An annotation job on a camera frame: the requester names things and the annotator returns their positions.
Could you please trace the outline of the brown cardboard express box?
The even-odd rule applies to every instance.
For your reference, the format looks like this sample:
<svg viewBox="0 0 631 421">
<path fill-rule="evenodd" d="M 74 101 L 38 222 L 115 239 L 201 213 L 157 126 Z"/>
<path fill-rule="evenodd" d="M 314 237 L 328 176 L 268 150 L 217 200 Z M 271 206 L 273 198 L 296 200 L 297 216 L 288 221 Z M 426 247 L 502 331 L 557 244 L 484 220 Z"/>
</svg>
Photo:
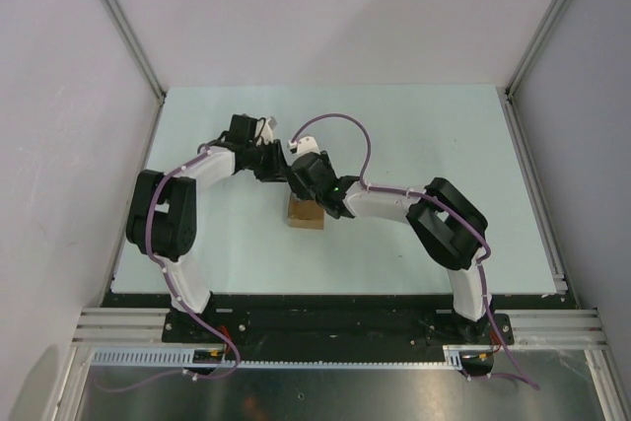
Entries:
<svg viewBox="0 0 631 421">
<path fill-rule="evenodd" d="M 304 230 L 324 229 L 324 210 L 312 200 L 300 200 L 290 195 L 287 223 L 291 228 Z"/>
</svg>

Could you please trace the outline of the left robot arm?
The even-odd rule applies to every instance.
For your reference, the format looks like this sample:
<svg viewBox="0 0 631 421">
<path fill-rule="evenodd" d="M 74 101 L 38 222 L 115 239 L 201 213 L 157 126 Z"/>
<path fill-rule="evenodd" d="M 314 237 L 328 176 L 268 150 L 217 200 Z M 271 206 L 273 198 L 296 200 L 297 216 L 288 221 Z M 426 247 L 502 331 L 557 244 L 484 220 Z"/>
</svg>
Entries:
<svg viewBox="0 0 631 421">
<path fill-rule="evenodd" d="M 193 158 L 168 173 L 144 170 L 136 178 L 126 239 L 160 267 L 172 306 L 189 311 L 182 327 L 196 341 L 211 339 L 218 329 L 217 317 L 205 310 L 211 290 L 190 255 L 198 195 L 241 171 L 261 182 L 284 182 L 288 165 L 275 125 L 272 117 L 235 114 L 229 128 L 200 144 Z"/>
</svg>

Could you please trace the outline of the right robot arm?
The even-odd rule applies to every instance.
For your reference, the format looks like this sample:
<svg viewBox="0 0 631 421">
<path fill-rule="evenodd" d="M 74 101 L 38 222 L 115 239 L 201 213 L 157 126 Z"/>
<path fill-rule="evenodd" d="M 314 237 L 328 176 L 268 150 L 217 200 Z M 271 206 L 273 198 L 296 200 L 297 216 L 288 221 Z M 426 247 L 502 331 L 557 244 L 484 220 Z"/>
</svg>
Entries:
<svg viewBox="0 0 631 421">
<path fill-rule="evenodd" d="M 379 218 L 407 224 L 429 256 L 445 268 L 453 292 L 456 335 L 477 343 L 490 331 L 492 296 L 479 267 L 491 255 L 488 221 L 447 179 L 424 190 L 370 185 L 338 176 L 324 152 L 309 152 L 286 169 L 292 192 L 334 219 Z"/>
</svg>

